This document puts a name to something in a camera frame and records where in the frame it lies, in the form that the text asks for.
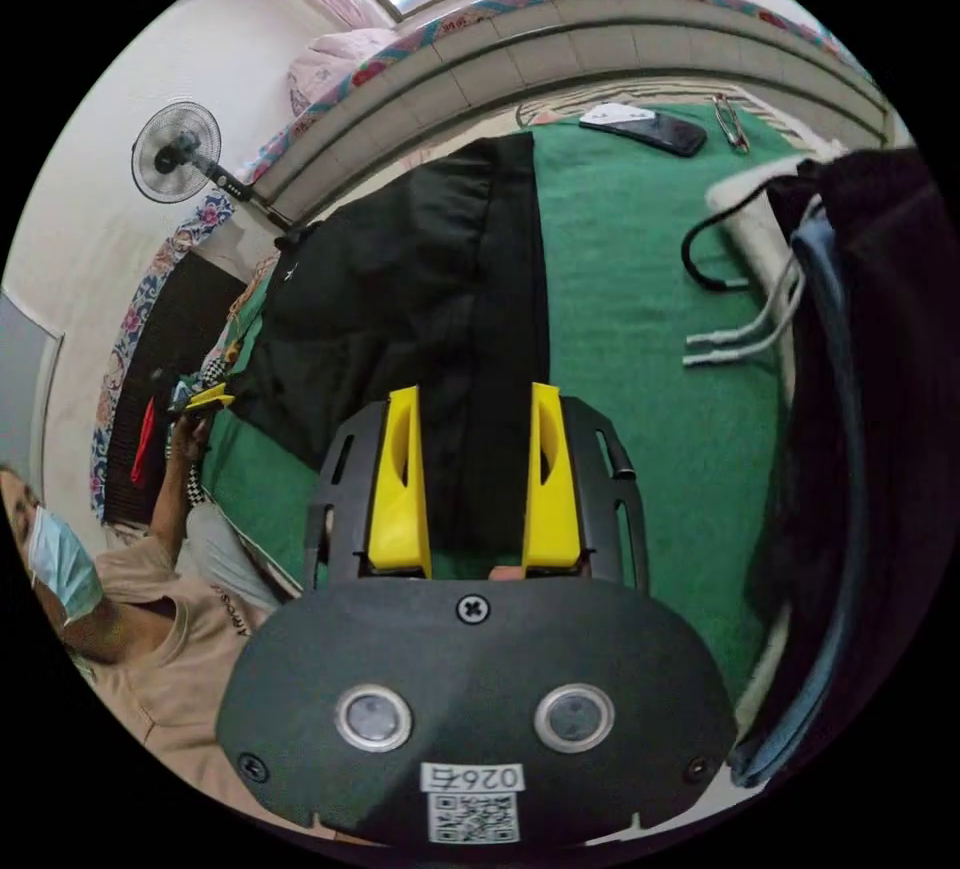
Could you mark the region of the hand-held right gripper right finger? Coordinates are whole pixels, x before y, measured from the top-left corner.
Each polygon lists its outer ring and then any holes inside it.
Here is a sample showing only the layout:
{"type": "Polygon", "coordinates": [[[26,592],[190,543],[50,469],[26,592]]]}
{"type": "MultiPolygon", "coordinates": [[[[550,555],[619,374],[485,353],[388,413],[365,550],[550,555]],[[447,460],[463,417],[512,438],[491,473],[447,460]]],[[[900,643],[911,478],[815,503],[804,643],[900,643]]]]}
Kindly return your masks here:
{"type": "Polygon", "coordinates": [[[524,574],[568,571],[580,561],[580,529],[562,400],[557,387],[531,387],[524,574]]]}

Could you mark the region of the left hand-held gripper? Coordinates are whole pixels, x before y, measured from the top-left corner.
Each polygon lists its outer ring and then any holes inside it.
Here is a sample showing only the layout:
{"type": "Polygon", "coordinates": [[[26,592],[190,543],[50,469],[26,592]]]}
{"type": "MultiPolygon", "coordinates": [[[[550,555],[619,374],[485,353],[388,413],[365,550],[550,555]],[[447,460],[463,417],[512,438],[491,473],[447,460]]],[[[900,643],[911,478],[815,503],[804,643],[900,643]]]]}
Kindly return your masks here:
{"type": "Polygon", "coordinates": [[[227,393],[225,383],[218,383],[196,393],[196,386],[183,379],[175,381],[166,415],[169,421],[197,421],[196,414],[217,412],[230,407],[235,396],[227,393]]]}

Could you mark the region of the person's left hand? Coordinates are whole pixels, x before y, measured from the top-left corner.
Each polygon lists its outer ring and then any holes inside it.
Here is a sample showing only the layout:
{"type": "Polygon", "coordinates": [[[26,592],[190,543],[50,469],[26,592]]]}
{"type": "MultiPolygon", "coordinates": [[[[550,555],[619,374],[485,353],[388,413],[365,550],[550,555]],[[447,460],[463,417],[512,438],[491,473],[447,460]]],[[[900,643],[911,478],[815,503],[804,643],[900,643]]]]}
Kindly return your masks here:
{"type": "Polygon", "coordinates": [[[195,464],[208,450],[210,417],[186,413],[175,423],[170,441],[170,459],[195,464]]]}

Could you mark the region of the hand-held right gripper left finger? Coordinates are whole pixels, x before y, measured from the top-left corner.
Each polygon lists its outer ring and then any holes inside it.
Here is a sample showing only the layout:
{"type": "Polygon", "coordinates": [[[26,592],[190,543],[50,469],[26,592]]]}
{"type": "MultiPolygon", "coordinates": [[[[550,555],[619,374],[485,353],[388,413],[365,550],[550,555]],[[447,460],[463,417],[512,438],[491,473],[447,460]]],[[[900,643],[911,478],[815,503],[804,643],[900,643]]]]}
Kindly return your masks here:
{"type": "Polygon", "coordinates": [[[416,386],[390,394],[375,474],[367,557],[379,573],[432,575],[416,386]]]}

